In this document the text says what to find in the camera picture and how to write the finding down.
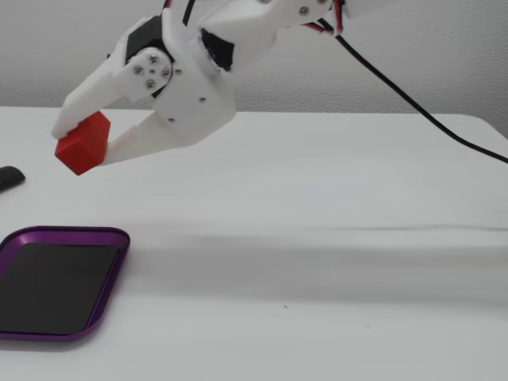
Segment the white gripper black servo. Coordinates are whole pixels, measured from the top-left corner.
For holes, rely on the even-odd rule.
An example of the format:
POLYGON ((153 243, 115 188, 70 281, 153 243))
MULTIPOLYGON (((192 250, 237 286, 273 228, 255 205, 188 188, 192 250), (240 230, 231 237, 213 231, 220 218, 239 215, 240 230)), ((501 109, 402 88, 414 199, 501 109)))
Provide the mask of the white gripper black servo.
POLYGON ((108 143, 106 164, 205 139, 235 115, 233 92, 204 44, 208 37, 189 30, 169 7, 124 34, 111 56, 65 98, 53 137, 66 137, 119 99, 151 98, 152 113, 108 143))

